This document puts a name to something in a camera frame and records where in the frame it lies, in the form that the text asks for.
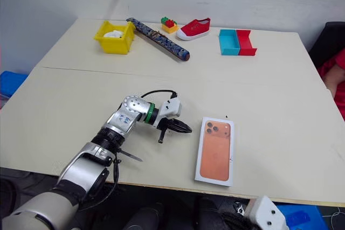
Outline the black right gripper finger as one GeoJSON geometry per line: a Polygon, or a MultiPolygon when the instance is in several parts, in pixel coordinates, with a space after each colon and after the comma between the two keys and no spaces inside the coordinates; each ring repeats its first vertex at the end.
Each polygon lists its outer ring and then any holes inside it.
{"type": "Polygon", "coordinates": [[[223,212],[222,217],[224,222],[232,230],[252,230],[253,223],[248,218],[245,218],[239,213],[223,212]]]}

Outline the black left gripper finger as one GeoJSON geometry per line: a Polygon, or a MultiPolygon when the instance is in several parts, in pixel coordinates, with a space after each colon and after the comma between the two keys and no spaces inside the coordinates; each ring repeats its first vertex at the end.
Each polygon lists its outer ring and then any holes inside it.
{"type": "Polygon", "coordinates": [[[189,127],[170,126],[169,129],[178,133],[184,133],[184,134],[192,133],[192,129],[189,127]]]}
{"type": "Polygon", "coordinates": [[[190,129],[190,127],[187,124],[177,119],[171,120],[171,127],[173,129],[190,129]]]}

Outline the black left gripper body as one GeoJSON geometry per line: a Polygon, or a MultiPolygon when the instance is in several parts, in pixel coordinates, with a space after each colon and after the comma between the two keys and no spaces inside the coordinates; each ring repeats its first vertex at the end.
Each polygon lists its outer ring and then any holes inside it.
{"type": "Polygon", "coordinates": [[[165,137],[165,133],[166,131],[169,130],[173,130],[173,126],[174,126],[174,119],[167,119],[167,118],[163,118],[160,120],[160,122],[158,123],[156,129],[160,131],[160,136],[158,139],[158,143],[162,144],[164,141],[164,137],[165,137]]]}

